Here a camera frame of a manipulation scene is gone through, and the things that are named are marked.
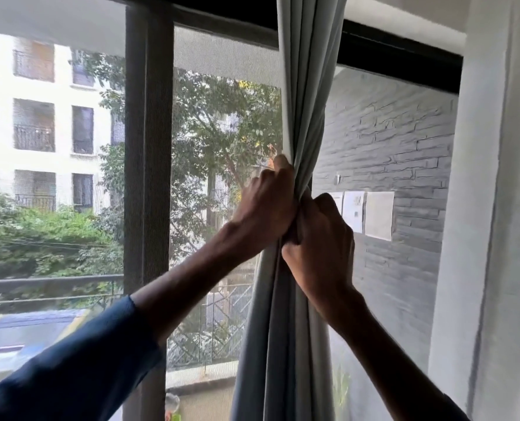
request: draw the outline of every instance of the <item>wall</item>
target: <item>wall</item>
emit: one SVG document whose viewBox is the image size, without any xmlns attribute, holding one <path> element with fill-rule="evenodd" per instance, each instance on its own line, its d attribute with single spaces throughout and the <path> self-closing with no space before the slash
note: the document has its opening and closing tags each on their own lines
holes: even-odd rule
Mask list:
<svg viewBox="0 0 520 421">
<path fill-rule="evenodd" d="M 457 97 L 357 70 L 334 78 L 313 192 L 395 191 L 392 242 L 355 234 L 354 284 L 427 370 Z M 334 185 L 336 173 L 341 182 Z M 361 366 L 331 334 L 350 377 L 351 419 L 390 419 Z"/>
<path fill-rule="evenodd" d="M 101 88 L 72 83 L 71 49 L 55 45 L 55 82 L 17 77 L 13 73 L 15 38 L 0 34 L 0 190 L 14 193 L 14 170 L 46 171 L 56 174 L 57 203 L 72 205 L 72 173 L 100 178 L 99 148 L 110 142 L 109 110 L 99 106 Z M 36 100 L 54 105 L 55 152 L 14 148 L 14 99 Z M 94 155 L 73 153 L 72 105 L 94 108 Z M 94 208 L 109 204 L 109 196 L 96 187 Z"/>
</svg>

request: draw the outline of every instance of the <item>notice on wall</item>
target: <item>notice on wall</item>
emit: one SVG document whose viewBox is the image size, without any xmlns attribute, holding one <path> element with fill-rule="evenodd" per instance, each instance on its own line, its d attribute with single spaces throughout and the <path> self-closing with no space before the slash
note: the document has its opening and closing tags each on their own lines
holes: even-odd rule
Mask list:
<svg viewBox="0 0 520 421">
<path fill-rule="evenodd" d="M 395 192 L 367 192 L 365 205 L 365 234 L 387 241 L 392 240 L 392 205 Z"/>
<path fill-rule="evenodd" d="M 343 192 L 328 192 L 332 199 L 334 199 L 334 202 L 336 203 L 336 206 L 338 207 L 338 211 L 340 212 L 340 215 L 342 214 L 342 202 L 344 200 L 344 193 Z"/>
<path fill-rule="evenodd" d="M 356 233 L 363 233 L 363 200 L 364 191 L 346 191 L 342 205 L 342 217 L 346 224 Z"/>
</svg>

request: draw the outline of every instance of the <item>curtain fold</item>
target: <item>curtain fold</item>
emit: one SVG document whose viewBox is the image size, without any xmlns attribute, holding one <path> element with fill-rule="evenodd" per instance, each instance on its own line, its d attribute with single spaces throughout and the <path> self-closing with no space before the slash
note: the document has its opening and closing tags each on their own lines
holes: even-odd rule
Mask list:
<svg viewBox="0 0 520 421">
<path fill-rule="evenodd" d="M 277 0 L 284 154 L 295 193 L 317 161 L 334 78 L 346 0 Z M 232 421 L 334 419 L 328 328 L 281 258 L 281 242 L 256 269 L 238 364 Z"/>
</svg>

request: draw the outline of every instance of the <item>apartment building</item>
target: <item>apartment building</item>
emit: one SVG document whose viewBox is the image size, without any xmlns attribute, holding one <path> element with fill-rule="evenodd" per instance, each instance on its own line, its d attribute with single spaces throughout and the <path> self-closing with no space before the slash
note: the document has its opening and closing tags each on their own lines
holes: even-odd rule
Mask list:
<svg viewBox="0 0 520 421">
<path fill-rule="evenodd" d="M 124 140 L 74 48 L 0 34 L 0 190 L 17 205 L 98 212 L 100 147 Z"/>
</svg>

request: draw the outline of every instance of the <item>hand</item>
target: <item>hand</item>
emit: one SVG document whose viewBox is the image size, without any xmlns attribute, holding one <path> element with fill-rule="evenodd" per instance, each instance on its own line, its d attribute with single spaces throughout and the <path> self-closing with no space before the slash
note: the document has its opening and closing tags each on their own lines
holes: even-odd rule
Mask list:
<svg viewBox="0 0 520 421">
<path fill-rule="evenodd" d="M 242 232 L 239 251 L 249 259 L 280 238 L 297 212 L 293 195 L 293 167 L 285 155 L 273 160 L 274 171 L 265 169 L 243 189 L 242 199 L 231 220 Z"/>
<path fill-rule="evenodd" d="M 363 301 L 351 283 L 353 232 L 328 194 L 303 196 L 297 223 L 299 244 L 286 243 L 282 255 L 307 298 L 336 329 L 341 303 L 350 304 L 349 295 Z"/>
</svg>

